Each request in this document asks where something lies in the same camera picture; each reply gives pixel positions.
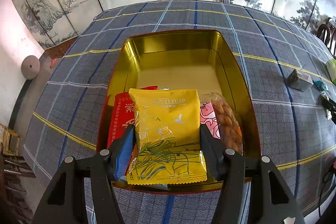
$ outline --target red object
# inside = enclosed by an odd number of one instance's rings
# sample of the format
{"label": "red object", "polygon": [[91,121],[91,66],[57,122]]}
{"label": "red object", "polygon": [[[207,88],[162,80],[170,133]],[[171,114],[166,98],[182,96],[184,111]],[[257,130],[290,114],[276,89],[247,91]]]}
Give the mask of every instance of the red object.
{"label": "red object", "polygon": [[[142,90],[157,90],[157,86],[147,86]],[[134,105],[128,92],[119,93],[115,96],[112,119],[110,123],[107,147],[122,136],[125,128],[134,124]]]}

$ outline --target clear plastic bag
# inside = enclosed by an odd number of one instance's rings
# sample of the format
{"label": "clear plastic bag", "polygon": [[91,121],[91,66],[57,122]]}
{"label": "clear plastic bag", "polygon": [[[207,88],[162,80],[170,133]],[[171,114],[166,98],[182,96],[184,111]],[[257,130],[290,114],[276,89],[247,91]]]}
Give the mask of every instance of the clear plastic bag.
{"label": "clear plastic bag", "polygon": [[211,102],[218,124],[220,138],[226,148],[232,148],[243,154],[243,138],[239,123],[225,98],[218,93],[204,94],[199,99],[202,103]]}

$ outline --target white bird logo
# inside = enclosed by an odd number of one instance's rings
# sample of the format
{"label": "white bird logo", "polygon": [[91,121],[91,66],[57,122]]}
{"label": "white bird logo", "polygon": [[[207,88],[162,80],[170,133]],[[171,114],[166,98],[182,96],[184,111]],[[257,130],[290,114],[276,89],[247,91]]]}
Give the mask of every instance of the white bird logo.
{"label": "white bird logo", "polygon": [[179,117],[174,119],[174,121],[177,122],[177,123],[184,123],[184,122],[182,122],[182,113],[180,113]]}

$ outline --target transparent bread package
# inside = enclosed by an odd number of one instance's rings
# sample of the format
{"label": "transparent bread package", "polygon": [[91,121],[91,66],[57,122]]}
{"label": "transparent bread package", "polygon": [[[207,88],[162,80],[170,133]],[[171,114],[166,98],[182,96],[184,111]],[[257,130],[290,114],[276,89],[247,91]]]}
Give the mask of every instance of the transparent bread package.
{"label": "transparent bread package", "polygon": [[218,93],[211,92],[202,95],[200,101],[203,104],[211,103],[216,116],[216,126],[218,127],[219,135],[224,146],[243,154],[242,131],[234,115],[234,111],[228,105],[225,98]]}
{"label": "transparent bread package", "polygon": [[179,184],[207,179],[200,148],[197,90],[130,89],[138,156],[129,184]]}

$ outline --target white wall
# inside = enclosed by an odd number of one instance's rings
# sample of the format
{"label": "white wall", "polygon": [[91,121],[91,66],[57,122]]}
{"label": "white wall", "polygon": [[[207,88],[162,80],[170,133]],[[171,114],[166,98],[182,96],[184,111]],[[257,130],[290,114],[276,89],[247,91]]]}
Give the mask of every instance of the white wall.
{"label": "white wall", "polygon": [[44,50],[17,13],[12,0],[0,0],[0,123],[8,125],[16,98],[26,79],[21,63]]}

